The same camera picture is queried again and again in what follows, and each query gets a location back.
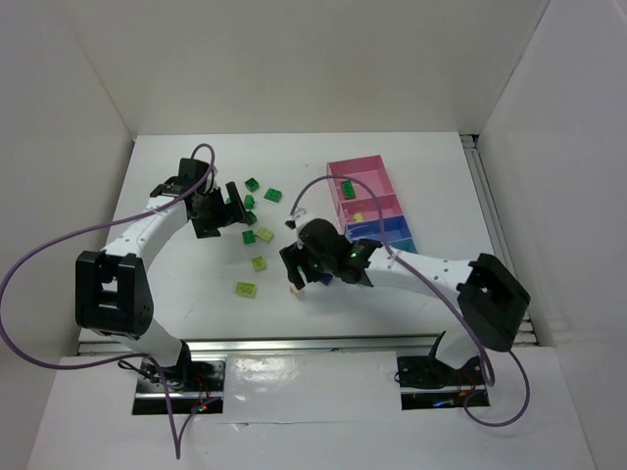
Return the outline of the dark green lego with number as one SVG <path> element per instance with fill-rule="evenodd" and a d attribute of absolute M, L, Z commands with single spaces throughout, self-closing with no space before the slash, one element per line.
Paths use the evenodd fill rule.
<path fill-rule="evenodd" d="M 255 206 L 255 198 L 252 195 L 246 195 L 244 198 L 244 207 L 251 210 Z"/>

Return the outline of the purple lego brick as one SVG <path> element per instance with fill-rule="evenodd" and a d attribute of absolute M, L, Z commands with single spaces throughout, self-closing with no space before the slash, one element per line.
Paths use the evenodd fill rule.
<path fill-rule="evenodd" d="M 333 275 L 325 275 L 318 280 L 318 283 L 324 286 L 328 286 L 333 281 L 333 279 L 334 279 Z"/>

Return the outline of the beige lego brick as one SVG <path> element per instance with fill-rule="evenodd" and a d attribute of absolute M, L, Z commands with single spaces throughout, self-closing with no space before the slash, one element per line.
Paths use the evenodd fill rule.
<path fill-rule="evenodd" d="M 301 300 L 305 294 L 305 292 L 303 290 L 299 290 L 293 286 L 291 286 L 289 288 L 290 293 L 297 299 L 297 300 Z"/>

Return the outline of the dark green long lego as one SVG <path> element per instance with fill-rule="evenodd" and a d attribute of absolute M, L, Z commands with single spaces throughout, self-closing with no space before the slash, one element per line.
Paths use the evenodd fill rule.
<path fill-rule="evenodd" d="M 342 181 L 340 187 L 343 197 L 346 201 L 354 200 L 354 198 L 356 197 L 356 192 L 350 180 Z"/>

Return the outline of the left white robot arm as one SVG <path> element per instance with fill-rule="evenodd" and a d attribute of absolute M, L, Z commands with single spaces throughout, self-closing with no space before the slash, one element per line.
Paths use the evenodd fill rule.
<path fill-rule="evenodd" d="M 189 348 L 155 318 L 148 271 L 170 238 L 191 223 L 198 239 L 250 220 L 236 183 L 224 187 L 206 162 L 182 159 L 178 174 L 150 193 L 141 217 L 98 252 L 75 262 L 75 320 L 79 327 L 111 337 L 162 367 L 190 361 Z"/>

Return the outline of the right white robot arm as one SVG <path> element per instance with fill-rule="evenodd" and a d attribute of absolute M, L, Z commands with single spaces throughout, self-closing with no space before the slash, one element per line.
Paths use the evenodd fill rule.
<path fill-rule="evenodd" d="M 350 285 L 442 301 L 459 326 L 440 334 L 430 355 L 454 370 L 487 351 L 511 351 L 530 296 L 495 256 L 451 260 L 393 249 L 377 240 L 350 242 L 331 222 L 306 212 L 293 214 L 285 224 L 295 241 L 279 254 L 295 289 L 331 275 Z"/>

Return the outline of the dark green lego brick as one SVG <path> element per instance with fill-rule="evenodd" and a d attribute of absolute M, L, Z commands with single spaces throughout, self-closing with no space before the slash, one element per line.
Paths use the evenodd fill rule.
<path fill-rule="evenodd" d="M 247 218 L 246 218 L 246 223 L 249 226 L 254 225 L 256 222 L 258 221 L 257 217 L 255 216 L 255 214 L 252 211 L 247 211 Z"/>

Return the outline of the dark green lego near centre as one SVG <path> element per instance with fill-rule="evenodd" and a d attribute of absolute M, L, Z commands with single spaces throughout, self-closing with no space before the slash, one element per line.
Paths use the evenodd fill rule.
<path fill-rule="evenodd" d="M 253 230 L 246 230 L 242 232 L 242 240 L 245 245 L 251 245 L 257 241 L 257 237 Z"/>

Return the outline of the dark green square lego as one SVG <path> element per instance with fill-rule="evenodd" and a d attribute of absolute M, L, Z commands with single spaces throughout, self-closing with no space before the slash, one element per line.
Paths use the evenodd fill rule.
<path fill-rule="evenodd" d="M 244 184 L 250 192 L 256 192 L 260 189 L 260 183 L 254 177 L 247 179 Z"/>

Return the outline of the light green lego brick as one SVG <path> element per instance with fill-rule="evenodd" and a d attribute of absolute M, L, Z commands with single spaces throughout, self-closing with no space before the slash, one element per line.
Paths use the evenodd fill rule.
<path fill-rule="evenodd" d="M 270 243 L 274 238 L 274 233 L 266 227 L 260 227 L 256 232 L 256 236 L 264 242 Z"/>

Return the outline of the light green square lego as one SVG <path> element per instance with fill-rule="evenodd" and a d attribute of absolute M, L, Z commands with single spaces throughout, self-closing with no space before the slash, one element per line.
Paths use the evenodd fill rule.
<path fill-rule="evenodd" d="M 262 256 L 252 258 L 251 262 L 255 272 L 261 272 L 267 269 L 266 261 Z"/>

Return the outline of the dark green flat lego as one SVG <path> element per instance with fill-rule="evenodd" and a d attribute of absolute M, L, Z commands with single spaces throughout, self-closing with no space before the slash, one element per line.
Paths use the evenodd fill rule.
<path fill-rule="evenodd" d="M 271 201 L 273 203 L 279 203 L 283 197 L 283 194 L 280 190 L 274 188 L 268 188 L 264 194 L 264 199 Z"/>

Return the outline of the pink and blue sorting tray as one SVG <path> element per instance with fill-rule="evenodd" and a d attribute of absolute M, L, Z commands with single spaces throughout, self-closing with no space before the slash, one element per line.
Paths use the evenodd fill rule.
<path fill-rule="evenodd" d="M 380 155 L 328 162 L 326 172 L 338 176 L 338 179 L 328 179 L 328 185 L 340 231 L 349 241 L 361 238 L 381 241 L 378 206 L 370 193 L 353 181 L 356 179 L 364 183 L 376 197 L 382 210 L 388 243 L 398 250 L 417 252 L 409 224 Z M 354 200 L 344 199 L 340 187 L 344 180 L 352 182 L 356 192 Z M 357 212 L 362 213 L 364 221 L 354 221 Z"/>

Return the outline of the light green long lego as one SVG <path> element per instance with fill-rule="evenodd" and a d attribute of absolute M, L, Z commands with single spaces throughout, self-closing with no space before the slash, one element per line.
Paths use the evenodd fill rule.
<path fill-rule="evenodd" d="M 237 282 L 235 294 L 241 298 L 254 299 L 257 294 L 257 285 L 248 282 Z"/>

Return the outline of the aluminium frame rail front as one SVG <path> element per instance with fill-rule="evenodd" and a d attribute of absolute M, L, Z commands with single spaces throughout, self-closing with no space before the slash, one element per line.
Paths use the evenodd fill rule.
<path fill-rule="evenodd" d="M 326 337 L 295 339 L 248 339 L 248 340 L 184 340 L 194 353 L 200 352 L 279 352 L 279 351 L 331 351 L 366 349 L 429 349 L 436 337 L 430 336 L 370 336 L 370 337 Z M 540 346 L 534 332 L 518 333 L 516 347 Z M 122 354 L 128 348 L 112 341 L 79 341 L 77 355 Z"/>

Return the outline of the aluminium frame rail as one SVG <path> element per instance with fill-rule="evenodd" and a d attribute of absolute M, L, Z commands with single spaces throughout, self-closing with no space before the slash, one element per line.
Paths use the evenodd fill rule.
<path fill-rule="evenodd" d="M 184 340 L 194 353 L 200 352 L 279 352 L 279 351 L 331 351 L 366 349 L 429 349 L 436 337 L 430 336 L 370 336 L 370 337 L 326 337 L 295 339 L 248 339 L 248 340 Z M 534 332 L 518 333 L 516 347 L 540 346 Z M 79 341 L 77 355 L 122 354 L 128 348 L 112 341 Z"/>
<path fill-rule="evenodd" d="M 461 134 L 459 139 L 470 170 L 495 256 L 500 259 L 513 275 L 516 275 L 494 195 L 478 151 L 478 136 L 473 134 Z"/>

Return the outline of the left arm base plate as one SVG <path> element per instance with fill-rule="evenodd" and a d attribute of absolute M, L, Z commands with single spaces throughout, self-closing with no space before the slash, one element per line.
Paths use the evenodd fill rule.
<path fill-rule="evenodd" d="M 129 364 L 121 365 L 121 368 L 136 373 L 132 414 L 166 415 L 165 387 L 155 366 L 143 360 L 140 366 Z M 168 378 L 172 412 L 176 415 L 189 414 L 198 407 L 199 414 L 222 414 L 225 368 L 226 361 L 221 358 L 195 360 L 190 377 L 182 380 Z"/>

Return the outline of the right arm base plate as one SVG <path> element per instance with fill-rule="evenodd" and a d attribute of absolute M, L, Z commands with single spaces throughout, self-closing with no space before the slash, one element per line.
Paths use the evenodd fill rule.
<path fill-rule="evenodd" d="M 477 357 L 453 369 L 428 355 L 398 356 L 394 380 L 400 387 L 402 410 L 490 405 Z"/>

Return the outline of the aluminium frame rail right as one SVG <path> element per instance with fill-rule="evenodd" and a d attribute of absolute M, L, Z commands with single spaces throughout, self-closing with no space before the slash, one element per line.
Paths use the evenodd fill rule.
<path fill-rule="evenodd" d="M 470 170 L 495 256 L 500 259 L 513 275 L 516 275 L 494 195 L 478 151 L 478 136 L 473 134 L 461 134 L 459 139 Z"/>

